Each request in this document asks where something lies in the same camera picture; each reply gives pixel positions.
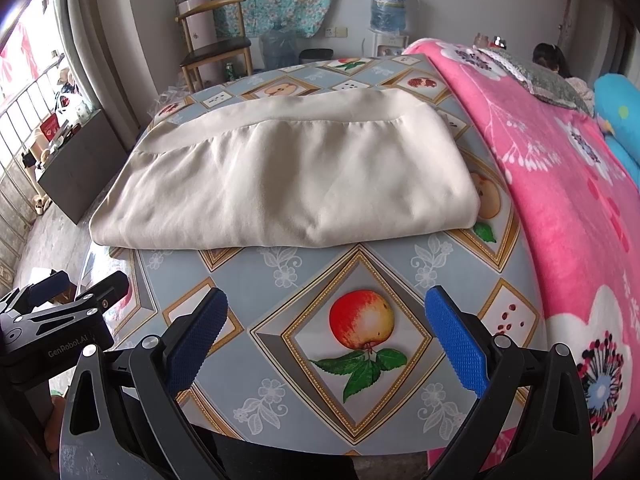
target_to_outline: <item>floor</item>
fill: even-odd
[[[29,284],[33,267],[64,270],[78,284],[84,259],[91,244],[89,220],[111,184],[98,195],[92,206],[75,225],[55,204],[39,217],[31,229],[22,257],[15,270],[14,286]]]

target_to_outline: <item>hand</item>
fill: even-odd
[[[58,395],[51,396],[51,403],[53,404],[53,411],[47,421],[47,425],[44,428],[44,443],[47,446],[47,451],[51,453],[50,462],[53,471],[60,472],[59,454],[60,449],[60,434],[62,433],[62,416],[65,413],[66,400],[64,397]]]

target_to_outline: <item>window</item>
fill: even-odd
[[[55,108],[60,69],[68,66],[52,0],[31,0],[0,53],[0,162],[28,148],[31,132]]]

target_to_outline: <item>chair seat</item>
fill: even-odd
[[[193,52],[187,54],[187,56],[182,60],[180,66],[187,66],[192,63],[198,63],[199,61],[203,61],[208,59],[209,57],[219,56],[220,54],[225,54],[226,52],[231,52],[233,50],[238,50],[240,48],[247,48],[251,46],[251,41],[249,38],[229,38],[228,40],[218,41],[217,43],[213,43],[207,46],[201,46],[197,48]]]

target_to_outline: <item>girl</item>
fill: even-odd
[[[579,77],[571,76],[569,66],[567,65],[564,54],[559,47],[549,45],[548,43],[540,43],[533,50],[533,62],[556,72],[558,75],[566,79],[566,81],[574,87],[575,91],[578,92],[578,95],[587,105],[591,115],[593,115],[593,107],[595,104],[595,95],[593,90],[591,90],[587,83]]]

